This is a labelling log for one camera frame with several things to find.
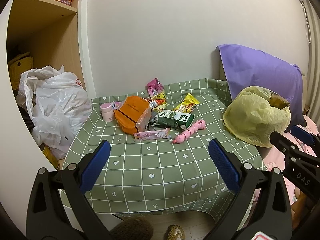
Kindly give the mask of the orange snack bag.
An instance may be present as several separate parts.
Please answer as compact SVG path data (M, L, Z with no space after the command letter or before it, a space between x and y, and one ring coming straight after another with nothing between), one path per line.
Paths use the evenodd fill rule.
M114 116L124 133L133 135L145 132L151 118L149 102L140 96L128 96L119 109L114 111Z

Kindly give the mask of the pink cosmetic jar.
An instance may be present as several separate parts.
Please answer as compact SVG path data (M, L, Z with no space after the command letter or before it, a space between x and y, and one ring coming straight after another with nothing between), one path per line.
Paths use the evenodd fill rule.
M103 103L100 105L100 111L105 122L111 122L114 120L114 112L112 103Z

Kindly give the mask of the orange red snack wrapper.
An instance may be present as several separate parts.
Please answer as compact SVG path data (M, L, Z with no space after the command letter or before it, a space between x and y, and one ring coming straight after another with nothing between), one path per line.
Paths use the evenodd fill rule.
M149 99L148 100L149 106L151 109L157 108L160 105L166 103L165 99Z

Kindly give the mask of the pink floral bedding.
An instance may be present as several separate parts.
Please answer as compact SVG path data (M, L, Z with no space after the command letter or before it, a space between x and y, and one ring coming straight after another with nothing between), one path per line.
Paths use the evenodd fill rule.
M317 125L307 116L303 115L304 119L306 121L306 126L303 127L301 125L298 125L301 129L305 130L308 133L312 133L314 135L319 135L318 127ZM311 146L308 146L304 142L302 142L298 137L295 137L290 132L283 133L283 136L287 138L289 141L291 141L292 144L295 144L298 147L298 150L301 152L304 152L305 154L312 155L316 157L315 151L311 148ZM283 154L282 150L278 150L275 146L272 146L271 148L265 148L265 147L258 147L257 150L260 153L263 163L265 164L268 171L271 171L272 168L278 167L283 172L285 170L285 155ZM290 175L295 175L298 178L296 180L300 180L303 184L307 183L307 179L304 175L301 174L301 172L296 169L295 167L291 168L291 171L288 171ZM296 186L292 181L284 177L285 185L287 188L287 192L289 195L290 204L293 204L297 201L297 197L300 193L300 189L298 186Z

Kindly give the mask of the purple pillow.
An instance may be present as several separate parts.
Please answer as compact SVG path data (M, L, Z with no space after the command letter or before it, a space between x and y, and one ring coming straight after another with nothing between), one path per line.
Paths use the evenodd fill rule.
M306 126L303 115L303 75L292 65L261 50L237 44L217 46L231 98L235 99L246 87L267 88L290 103L291 122Z

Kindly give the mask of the green white milk carton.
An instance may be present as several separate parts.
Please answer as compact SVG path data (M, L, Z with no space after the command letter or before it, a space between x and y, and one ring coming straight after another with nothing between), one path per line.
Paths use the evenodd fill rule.
M150 119L152 124L159 124L171 128L188 129L194 121L194 115L164 109Z

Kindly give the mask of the yellow box on shelf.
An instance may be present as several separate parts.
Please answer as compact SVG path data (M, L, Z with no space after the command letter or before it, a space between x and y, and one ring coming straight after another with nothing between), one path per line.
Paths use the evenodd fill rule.
M33 69L34 58L30 55L30 52L19 54L8 62L8 66L12 88L13 90L17 90L19 88L21 74Z

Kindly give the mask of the pink caterpillar toy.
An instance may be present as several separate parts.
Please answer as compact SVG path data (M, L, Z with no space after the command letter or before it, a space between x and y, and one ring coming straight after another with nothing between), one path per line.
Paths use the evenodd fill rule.
M194 122L188 129L180 133L172 141L173 144L181 144L190 138L198 130L204 130L206 128L206 122L203 119L197 120Z

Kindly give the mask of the pink long wrapper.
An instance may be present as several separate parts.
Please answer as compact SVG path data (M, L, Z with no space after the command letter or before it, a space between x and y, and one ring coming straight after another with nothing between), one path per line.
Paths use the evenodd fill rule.
M168 139L169 135L170 128L154 131L137 132L133 134L135 141Z

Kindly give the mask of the brown knitted slipper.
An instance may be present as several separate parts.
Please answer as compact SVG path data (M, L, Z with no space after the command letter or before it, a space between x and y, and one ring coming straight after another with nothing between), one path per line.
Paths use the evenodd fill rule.
M113 239L119 240L150 240L153 237L153 227L151 223L143 217L132 217L115 226L110 231L110 235Z

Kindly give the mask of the white plastic bag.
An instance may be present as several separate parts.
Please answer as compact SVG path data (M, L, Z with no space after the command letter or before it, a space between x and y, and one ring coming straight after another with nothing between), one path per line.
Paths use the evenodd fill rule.
M31 135L35 142L48 146L57 159L65 158L92 112L92 102L80 79L52 66L23 72L16 102L34 125Z

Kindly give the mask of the yellow trash bag bin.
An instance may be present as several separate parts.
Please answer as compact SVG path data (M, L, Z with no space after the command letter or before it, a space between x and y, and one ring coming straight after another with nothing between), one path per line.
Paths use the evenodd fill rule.
M270 135L284 133L291 121L290 103L259 86L244 88L223 114L226 128L240 140L271 148Z

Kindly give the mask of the wooden shelf unit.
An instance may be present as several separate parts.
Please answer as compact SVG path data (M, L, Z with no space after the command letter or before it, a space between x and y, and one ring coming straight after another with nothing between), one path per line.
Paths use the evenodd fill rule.
M23 53L34 59L34 68L64 67L84 85L79 38L78 4L56 0L13 0L9 11L7 61Z

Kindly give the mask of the magenta snack wrapper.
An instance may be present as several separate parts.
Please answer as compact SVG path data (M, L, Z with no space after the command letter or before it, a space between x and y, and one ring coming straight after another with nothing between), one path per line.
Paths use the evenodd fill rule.
M146 88L151 99L153 98L163 99L165 97L164 87L162 86L161 82L157 78L147 83Z

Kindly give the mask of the yellow red snack wrapper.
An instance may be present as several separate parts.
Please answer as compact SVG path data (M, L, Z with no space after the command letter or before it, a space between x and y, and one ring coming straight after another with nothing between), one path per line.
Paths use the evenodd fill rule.
M188 93L183 101L177 107L175 107L173 111L191 113L199 104L199 100L197 100L192 94Z

